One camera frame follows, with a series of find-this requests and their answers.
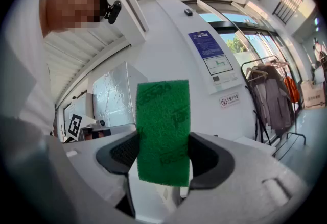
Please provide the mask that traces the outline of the wooden clothes hanger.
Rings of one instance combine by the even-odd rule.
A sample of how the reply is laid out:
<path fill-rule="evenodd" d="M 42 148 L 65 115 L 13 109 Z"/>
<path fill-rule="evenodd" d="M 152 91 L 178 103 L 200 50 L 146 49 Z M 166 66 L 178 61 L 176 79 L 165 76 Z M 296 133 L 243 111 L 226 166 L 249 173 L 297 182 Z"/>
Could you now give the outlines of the wooden clothes hanger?
<path fill-rule="evenodd" d="M 259 78 L 266 78 L 268 76 L 268 73 L 265 71 L 257 70 L 254 68 L 247 68 L 246 69 L 246 76 L 250 75 L 250 77 L 247 79 L 248 82 L 255 81 Z"/>

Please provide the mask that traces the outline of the orange jacket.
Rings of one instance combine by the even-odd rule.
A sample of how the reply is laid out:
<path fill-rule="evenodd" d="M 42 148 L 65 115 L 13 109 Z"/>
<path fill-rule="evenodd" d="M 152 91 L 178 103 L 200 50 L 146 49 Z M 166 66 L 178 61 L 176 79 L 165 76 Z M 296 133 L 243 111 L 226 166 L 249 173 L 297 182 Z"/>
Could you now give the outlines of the orange jacket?
<path fill-rule="evenodd" d="M 284 83 L 288 89 L 292 103 L 298 103 L 300 101 L 300 93 L 295 81 L 291 77 L 286 76 Z"/>

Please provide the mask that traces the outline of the framed floor plan notice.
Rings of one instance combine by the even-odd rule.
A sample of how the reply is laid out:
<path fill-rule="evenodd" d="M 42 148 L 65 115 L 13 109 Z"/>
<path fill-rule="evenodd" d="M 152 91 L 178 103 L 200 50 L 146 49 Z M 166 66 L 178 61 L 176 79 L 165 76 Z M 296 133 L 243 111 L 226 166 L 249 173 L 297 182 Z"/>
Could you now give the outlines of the framed floor plan notice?
<path fill-rule="evenodd" d="M 233 70 L 233 67 L 226 55 L 205 58 L 203 61 L 211 76 Z"/>

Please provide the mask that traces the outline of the cardboard box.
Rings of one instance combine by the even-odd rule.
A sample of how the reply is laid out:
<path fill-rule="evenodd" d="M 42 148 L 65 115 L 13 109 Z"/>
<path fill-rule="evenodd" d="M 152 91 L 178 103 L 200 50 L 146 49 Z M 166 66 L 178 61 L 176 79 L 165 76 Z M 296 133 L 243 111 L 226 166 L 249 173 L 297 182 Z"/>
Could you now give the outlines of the cardboard box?
<path fill-rule="evenodd" d="M 323 108 L 326 106 L 324 83 L 313 84 L 312 81 L 301 83 L 305 109 Z"/>

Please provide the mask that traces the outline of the blue wall poster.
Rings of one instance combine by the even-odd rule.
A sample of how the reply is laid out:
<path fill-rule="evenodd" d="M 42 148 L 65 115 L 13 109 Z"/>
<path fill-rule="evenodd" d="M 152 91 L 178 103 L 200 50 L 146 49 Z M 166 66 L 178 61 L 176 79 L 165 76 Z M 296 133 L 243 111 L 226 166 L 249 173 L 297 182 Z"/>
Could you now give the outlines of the blue wall poster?
<path fill-rule="evenodd" d="M 218 45 L 209 31 L 189 33 L 189 37 L 191 38 L 202 59 L 224 54 L 222 48 Z"/>

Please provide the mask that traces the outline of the red and white no-smoking sign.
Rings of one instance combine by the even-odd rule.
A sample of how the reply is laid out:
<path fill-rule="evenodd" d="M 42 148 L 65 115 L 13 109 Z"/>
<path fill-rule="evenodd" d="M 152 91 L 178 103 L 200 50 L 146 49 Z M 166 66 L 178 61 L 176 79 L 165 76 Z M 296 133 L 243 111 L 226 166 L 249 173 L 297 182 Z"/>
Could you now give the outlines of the red and white no-smoking sign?
<path fill-rule="evenodd" d="M 236 93 L 229 94 L 227 96 L 223 96 L 219 99 L 219 103 L 221 108 L 228 108 L 232 105 L 238 104 L 240 102 L 240 95 Z"/>

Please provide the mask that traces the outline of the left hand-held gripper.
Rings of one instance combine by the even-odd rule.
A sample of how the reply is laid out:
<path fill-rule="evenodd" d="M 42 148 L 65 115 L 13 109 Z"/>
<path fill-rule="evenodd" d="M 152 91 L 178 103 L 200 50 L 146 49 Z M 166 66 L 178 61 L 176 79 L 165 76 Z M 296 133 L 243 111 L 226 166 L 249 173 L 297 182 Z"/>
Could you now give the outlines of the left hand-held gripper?
<path fill-rule="evenodd" d="M 73 114 L 68 127 L 68 141 L 88 141 L 111 135 L 103 120 Z"/>

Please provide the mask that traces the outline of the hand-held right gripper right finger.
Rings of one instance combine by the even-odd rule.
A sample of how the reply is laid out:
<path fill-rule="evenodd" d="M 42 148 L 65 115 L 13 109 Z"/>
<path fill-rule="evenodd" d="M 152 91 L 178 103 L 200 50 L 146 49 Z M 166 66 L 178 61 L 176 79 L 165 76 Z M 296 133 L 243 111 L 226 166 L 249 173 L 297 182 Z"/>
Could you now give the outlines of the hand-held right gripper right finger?
<path fill-rule="evenodd" d="M 257 148 L 190 133 L 193 178 L 164 224 L 283 224 L 309 194 L 292 170 Z"/>

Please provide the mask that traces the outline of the green sponge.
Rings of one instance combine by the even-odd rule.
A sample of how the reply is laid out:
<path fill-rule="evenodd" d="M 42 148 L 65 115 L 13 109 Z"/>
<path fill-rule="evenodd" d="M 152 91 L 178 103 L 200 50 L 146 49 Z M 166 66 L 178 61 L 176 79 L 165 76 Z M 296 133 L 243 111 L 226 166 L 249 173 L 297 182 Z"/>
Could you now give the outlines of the green sponge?
<path fill-rule="evenodd" d="M 140 180 L 187 187 L 191 104 L 187 80 L 141 83 L 136 93 L 136 130 L 140 137 Z"/>

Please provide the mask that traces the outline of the person in white shirt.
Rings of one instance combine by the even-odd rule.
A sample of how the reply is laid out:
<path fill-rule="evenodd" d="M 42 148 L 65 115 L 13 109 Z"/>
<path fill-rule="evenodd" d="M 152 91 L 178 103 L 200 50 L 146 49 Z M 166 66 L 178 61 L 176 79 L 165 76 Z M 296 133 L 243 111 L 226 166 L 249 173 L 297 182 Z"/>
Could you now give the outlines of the person in white shirt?
<path fill-rule="evenodd" d="M 53 130 L 55 106 L 39 0 L 15 0 L 0 27 L 0 115 Z"/>

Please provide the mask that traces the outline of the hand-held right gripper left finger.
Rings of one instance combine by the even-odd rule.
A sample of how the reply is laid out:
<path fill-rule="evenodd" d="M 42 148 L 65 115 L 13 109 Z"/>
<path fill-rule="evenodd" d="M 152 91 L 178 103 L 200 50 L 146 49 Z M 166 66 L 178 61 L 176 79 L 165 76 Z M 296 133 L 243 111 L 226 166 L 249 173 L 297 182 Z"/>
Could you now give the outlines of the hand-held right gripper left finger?
<path fill-rule="evenodd" d="M 68 156 L 69 145 L 34 125 L 0 116 L 0 166 L 15 224 L 136 224 L 116 208 L 123 176 L 112 175 L 93 152 Z"/>

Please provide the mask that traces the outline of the white wall notice panel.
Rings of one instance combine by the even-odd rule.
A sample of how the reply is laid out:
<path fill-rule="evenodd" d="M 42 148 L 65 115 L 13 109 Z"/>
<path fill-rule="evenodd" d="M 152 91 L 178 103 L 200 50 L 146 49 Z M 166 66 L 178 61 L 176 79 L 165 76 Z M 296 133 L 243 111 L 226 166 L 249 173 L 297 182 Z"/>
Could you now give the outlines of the white wall notice panel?
<path fill-rule="evenodd" d="M 168 17 L 171 19 L 173 24 L 176 26 L 177 30 L 182 35 L 186 44 L 188 45 L 190 52 L 192 53 L 196 66 L 201 74 L 201 78 L 207 88 L 210 95 L 226 91 L 230 88 L 240 86 L 244 83 L 244 79 L 241 76 L 240 65 L 238 64 L 235 56 L 230 51 L 224 40 L 216 32 L 216 30 L 206 22 L 198 13 L 193 11 L 193 16 L 186 16 L 184 10 L 188 8 L 180 0 L 156 0 L 161 8 L 166 12 Z M 199 32 L 199 31 L 209 31 L 212 37 L 216 40 L 218 45 L 222 48 L 224 55 L 230 61 L 233 70 L 216 74 L 220 78 L 219 83 L 214 83 L 212 77 L 206 68 L 206 65 L 201 58 L 199 52 L 197 51 L 195 45 L 193 44 L 189 33 Z"/>

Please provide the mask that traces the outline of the grey coat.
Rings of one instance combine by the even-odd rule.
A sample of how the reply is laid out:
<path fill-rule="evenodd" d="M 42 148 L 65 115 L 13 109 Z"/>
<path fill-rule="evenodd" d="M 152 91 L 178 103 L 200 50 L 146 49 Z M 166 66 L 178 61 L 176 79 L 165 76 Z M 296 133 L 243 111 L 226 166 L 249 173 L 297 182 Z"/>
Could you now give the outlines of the grey coat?
<path fill-rule="evenodd" d="M 282 76 L 271 65 L 253 68 L 268 73 L 266 78 L 249 82 L 263 125 L 275 131 L 287 129 L 292 124 L 293 113 L 291 98 Z"/>

